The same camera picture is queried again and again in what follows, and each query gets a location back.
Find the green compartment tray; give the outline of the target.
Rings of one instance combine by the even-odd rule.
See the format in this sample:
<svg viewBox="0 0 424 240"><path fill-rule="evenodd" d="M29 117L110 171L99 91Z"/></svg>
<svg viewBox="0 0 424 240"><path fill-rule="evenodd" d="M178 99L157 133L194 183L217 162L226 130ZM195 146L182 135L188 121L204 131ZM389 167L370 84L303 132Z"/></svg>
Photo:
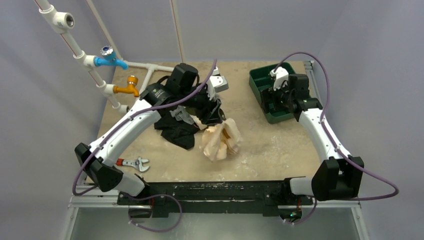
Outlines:
<svg viewBox="0 0 424 240"><path fill-rule="evenodd" d="M254 68L249 71L248 84L258 102L266 121L277 124L294 118L288 108L282 105L282 91L274 91L275 80L270 76L277 64Z"/></svg>

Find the beige underwear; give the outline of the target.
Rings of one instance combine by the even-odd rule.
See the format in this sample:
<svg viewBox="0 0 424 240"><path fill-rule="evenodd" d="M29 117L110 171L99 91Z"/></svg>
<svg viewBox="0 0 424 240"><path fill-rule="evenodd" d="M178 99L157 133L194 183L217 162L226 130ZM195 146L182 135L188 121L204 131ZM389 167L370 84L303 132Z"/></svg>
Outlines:
<svg viewBox="0 0 424 240"><path fill-rule="evenodd" d="M200 149L211 161L220 161L228 155L239 152L243 142L242 135L232 118L206 128L201 136Z"/></svg>

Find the black underwear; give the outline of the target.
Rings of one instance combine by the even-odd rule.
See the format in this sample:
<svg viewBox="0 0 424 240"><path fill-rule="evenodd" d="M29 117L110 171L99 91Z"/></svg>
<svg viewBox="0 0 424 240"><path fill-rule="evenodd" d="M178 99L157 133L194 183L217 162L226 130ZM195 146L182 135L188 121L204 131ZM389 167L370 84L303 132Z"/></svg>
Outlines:
<svg viewBox="0 0 424 240"><path fill-rule="evenodd" d="M170 94L170 98L164 102L165 105L168 105L185 99L191 94L200 85L200 77L198 74L175 77L166 75L156 83L164 87ZM185 150L190 150L195 145L194 135L200 130L199 126L196 123L188 124L182 120L178 121L170 114L170 110L174 110L179 105L184 105L184 102L160 109L161 119L154 124L154 128L160 130L161 136L168 142Z"/></svg>

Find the striped grey underwear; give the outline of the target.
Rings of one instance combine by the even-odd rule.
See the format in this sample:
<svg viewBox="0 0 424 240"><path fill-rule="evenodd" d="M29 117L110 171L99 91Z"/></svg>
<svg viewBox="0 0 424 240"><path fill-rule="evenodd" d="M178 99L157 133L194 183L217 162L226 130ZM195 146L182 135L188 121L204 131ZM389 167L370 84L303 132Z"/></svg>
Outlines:
<svg viewBox="0 0 424 240"><path fill-rule="evenodd" d="M177 121L183 121L187 124L194 124L195 123L195 119L191 116L190 111L192 114L195 115L195 109L189 107L189 101L184 102L183 105L178 105L175 109L170 110L170 115L175 118ZM222 110L222 119L223 121L226 119L226 116L224 114L224 111ZM206 126L214 126L215 124L203 124Z"/></svg>

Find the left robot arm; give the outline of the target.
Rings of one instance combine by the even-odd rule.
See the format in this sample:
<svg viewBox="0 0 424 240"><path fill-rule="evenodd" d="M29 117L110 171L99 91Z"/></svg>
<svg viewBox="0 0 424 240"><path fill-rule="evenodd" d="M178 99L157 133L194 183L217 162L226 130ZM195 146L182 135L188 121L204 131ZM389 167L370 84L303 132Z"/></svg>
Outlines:
<svg viewBox="0 0 424 240"><path fill-rule="evenodd" d="M149 199L147 183L142 177L126 173L116 167L121 154L166 112L178 106L194 109L203 125L223 122L221 101L215 97L215 86L210 82L217 61L204 81L199 71L187 63L179 63L170 75L146 87L127 113L106 133L90 144L79 143L74 152L85 173L102 192L117 190L129 194L138 205Z"/></svg>

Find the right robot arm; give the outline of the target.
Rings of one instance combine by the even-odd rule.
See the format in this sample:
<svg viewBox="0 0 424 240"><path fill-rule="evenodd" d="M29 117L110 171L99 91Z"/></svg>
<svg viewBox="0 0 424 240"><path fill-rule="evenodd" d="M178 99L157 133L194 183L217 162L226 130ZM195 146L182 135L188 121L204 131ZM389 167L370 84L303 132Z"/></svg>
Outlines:
<svg viewBox="0 0 424 240"><path fill-rule="evenodd" d="M310 96L309 78L305 74L270 72L273 87L262 90L263 100L271 100L275 107L287 109L309 134L320 161L312 177L285 179L287 186L280 196L288 204L300 195L314 197L318 201L348 200L358 196L363 173L355 166L364 167L363 160L343 153L345 147L326 126L324 108L316 97Z"/></svg>

